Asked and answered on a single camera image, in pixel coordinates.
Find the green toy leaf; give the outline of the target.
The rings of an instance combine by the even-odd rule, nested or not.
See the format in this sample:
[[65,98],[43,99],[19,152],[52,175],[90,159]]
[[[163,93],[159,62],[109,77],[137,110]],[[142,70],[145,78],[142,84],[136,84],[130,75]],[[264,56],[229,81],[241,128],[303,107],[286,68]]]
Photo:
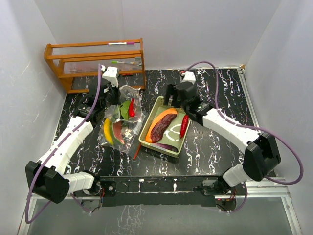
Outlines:
[[123,120],[129,119],[129,113],[128,113],[129,105],[130,105],[129,100],[126,100],[121,105],[119,105],[120,118]]

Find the clear bag of white discs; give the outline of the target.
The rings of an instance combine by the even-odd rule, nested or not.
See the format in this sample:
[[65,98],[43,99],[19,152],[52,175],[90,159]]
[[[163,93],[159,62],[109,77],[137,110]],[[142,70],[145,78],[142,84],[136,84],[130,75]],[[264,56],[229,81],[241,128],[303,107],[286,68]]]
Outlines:
[[120,104],[111,105],[105,110],[104,118],[109,119],[112,123],[141,122],[142,110],[140,102],[140,88],[133,88],[124,85],[119,88]]

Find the red toy chili pepper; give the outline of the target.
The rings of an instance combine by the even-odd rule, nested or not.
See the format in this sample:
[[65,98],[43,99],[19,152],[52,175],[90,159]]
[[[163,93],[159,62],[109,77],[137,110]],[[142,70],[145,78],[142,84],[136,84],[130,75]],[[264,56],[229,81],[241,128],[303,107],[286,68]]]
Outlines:
[[134,111],[134,98],[131,100],[130,105],[129,105],[129,109],[128,109],[128,113],[130,117],[134,117],[135,116],[135,111]]
[[185,115],[183,117],[182,123],[181,123],[181,128],[180,128],[180,138],[182,139],[186,133],[187,127],[189,124],[189,116]]

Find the red watermelon slice toy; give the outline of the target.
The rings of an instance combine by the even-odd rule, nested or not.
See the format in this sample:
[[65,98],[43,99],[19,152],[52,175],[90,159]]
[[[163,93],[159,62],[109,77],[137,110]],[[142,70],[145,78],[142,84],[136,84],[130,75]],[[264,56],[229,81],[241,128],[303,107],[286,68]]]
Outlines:
[[111,123],[110,133],[114,144],[125,144],[122,136],[122,122]]

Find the pale green perforated basket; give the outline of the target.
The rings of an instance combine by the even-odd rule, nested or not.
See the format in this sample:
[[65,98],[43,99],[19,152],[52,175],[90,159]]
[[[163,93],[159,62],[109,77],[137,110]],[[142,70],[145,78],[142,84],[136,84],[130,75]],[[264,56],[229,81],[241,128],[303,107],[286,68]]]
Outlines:
[[151,124],[153,123],[153,121],[163,111],[167,111],[168,109],[170,109],[170,106],[164,105],[163,102],[164,102],[164,99],[162,96],[159,96],[156,99],[152,107],[152,110],[139,135],[139,142],[141,143],[142,146],[148,149],[152,149],[154,151],[169,155],[171,157],[178,158],[179,153],[184,145],[184,140],[186,138],[187,130],[190,124],[190,120],[188,120],[186,124],[186,128],[185,128],[185,133],[182,137],[180,137],[181,125],[186,115],[183,109],[176,108],[176,111],[177,111],[176,118],[164,130],[163,136],[159,141],[155,143],[149,143],[145,141],[149,128]]

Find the yellow toy banana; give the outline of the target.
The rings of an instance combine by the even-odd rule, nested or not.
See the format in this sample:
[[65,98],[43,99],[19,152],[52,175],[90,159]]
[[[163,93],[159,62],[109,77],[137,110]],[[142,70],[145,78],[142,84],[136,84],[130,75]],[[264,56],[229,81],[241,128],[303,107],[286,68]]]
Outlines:
[[105,136],[107,143],[109,143],[110,145],[113,145],[113,139],[110,133],[110,126],[111,126],[110,120],[108,118],[105,119],[105,122],[103,125],[104,136]]

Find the dark red toy sweet potato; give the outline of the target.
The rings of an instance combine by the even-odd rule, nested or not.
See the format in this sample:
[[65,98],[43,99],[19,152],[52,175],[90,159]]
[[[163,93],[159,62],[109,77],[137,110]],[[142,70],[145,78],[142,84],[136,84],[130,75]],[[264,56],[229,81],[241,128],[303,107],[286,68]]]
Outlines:
[[177,114],[167,114],[160,121],[156,123],[150,133],[151,143],[158,142],[162,139],[165,130],[176,118]]

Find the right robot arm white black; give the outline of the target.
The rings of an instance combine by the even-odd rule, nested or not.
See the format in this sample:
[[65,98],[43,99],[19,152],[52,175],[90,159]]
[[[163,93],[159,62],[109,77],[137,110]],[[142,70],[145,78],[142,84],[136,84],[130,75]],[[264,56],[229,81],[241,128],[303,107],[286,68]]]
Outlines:
[[167,85],[164,104],[182,108],[192,121],[217,132],[244,154],[242,163],[226,170],[212,184],[199,186],[198,190],[230,194],[240,183],[263,180],[280,164],[281,157],[273,135],[241,127],[238,122],[220,116],[209,102],[200,99],[191,82]]

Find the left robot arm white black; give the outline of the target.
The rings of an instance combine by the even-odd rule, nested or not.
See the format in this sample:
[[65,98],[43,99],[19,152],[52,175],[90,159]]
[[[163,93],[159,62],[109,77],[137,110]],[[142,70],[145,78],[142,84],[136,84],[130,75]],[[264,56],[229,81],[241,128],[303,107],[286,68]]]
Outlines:
[[90,87],[55,144],[37,162],[30,161],[26,165],[32,193],[57,204],[73,192],[85,190],[90,195],[100,192],[101,183],[94,173],[66,174],[65,170],[77,148],[103,119],[105,109],[119,104],[119,96],[119,88],[108,81]]

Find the green marker pen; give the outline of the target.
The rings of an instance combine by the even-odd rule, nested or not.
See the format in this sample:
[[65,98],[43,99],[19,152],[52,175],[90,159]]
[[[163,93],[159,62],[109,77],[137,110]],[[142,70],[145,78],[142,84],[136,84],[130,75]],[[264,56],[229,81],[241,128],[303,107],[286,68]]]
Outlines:
[[111,60],[110,61],[113,64],[130,64],[130,65],[134,65],[135,62],[131,62],[131,61],[115,61],[115,60]]

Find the wooden shelf rack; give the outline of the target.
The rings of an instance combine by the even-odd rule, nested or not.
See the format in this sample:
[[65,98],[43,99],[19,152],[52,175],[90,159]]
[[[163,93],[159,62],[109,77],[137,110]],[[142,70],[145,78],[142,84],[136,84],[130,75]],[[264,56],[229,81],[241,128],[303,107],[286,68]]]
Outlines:
[[[113,45],[114,42],[135,42],[134,45]],[[142,66],[130,64],[113,64],[110,61],[131,61],[142,58]],[[86,93],[88,89],[74,89],[75,78],[98,75],[98,64],[105,67],[117,66],[119,74],[141,74],[143,82],[135,88],[146,89],[143,39],[116,40],[71,44],[47,44],[44,59],[52,72],[61,82],[67,94]]]

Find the purple toy eggplant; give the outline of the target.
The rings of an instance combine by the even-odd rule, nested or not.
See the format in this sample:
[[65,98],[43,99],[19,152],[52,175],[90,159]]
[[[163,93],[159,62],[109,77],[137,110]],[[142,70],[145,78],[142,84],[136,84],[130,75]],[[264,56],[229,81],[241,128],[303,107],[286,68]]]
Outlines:
[[160,148],[164,148],[166,150],[169,150],[169,151],[173,151],[173,152],[178,152],[178,149],[172,145],[169,145],[169,144],[163,144],[163,143],[155,143],[156,146],[160,147]]

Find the pink white marker pen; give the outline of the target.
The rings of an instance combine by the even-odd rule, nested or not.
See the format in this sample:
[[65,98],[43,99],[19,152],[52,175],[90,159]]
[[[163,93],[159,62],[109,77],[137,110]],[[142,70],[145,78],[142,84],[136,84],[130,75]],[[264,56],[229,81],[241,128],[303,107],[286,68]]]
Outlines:
[[114,42],[114,43],[108,43],[109,46],[113,45],[134,45],[135,42]]

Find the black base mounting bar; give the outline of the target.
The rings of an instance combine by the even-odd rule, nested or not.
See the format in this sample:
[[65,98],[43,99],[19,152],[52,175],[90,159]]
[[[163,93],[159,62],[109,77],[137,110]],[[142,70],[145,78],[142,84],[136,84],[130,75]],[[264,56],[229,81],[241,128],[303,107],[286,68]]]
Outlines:
[[101,176],[92,193],[77,197],[100,200],[103,207],[125,205],[199,205],[215,207],[217,199],[244,196],[242,184],[224,191],[210,176]]

